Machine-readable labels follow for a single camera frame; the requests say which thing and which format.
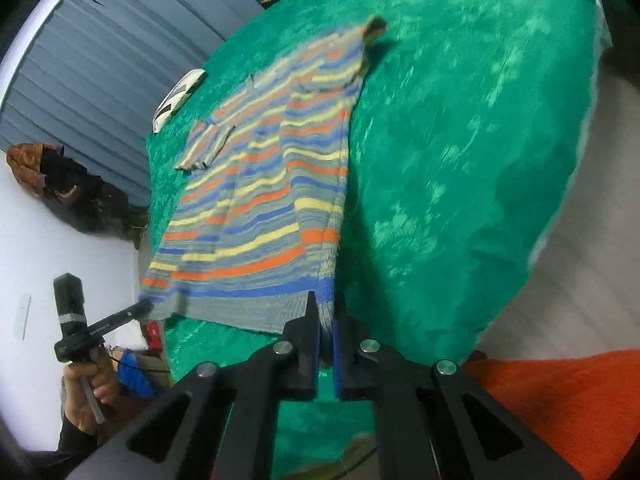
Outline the person's left hand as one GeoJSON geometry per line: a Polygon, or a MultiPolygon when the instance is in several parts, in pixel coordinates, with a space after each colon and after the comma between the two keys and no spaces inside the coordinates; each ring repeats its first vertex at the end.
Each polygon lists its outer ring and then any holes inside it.
{"type": "Polygon", "coordinates": [[[63,370],[64,416],[77,429],[94,436],[100,423],[93,404],[110,405],[119,396],[119,382],[108,352],[99,347],[88,362],[73,362],[63,370]]]}

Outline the person's left forearm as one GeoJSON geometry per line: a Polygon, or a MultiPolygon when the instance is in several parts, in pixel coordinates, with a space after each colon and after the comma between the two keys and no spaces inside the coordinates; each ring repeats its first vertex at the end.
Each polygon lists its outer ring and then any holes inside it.
{"type": "Polygon", "coordinates": [[[97,434],[87,434],[66,417],[63,417],[62,430],[58,439],[56,455],[70,468],[86,460],[99,447],[97,434]]]}

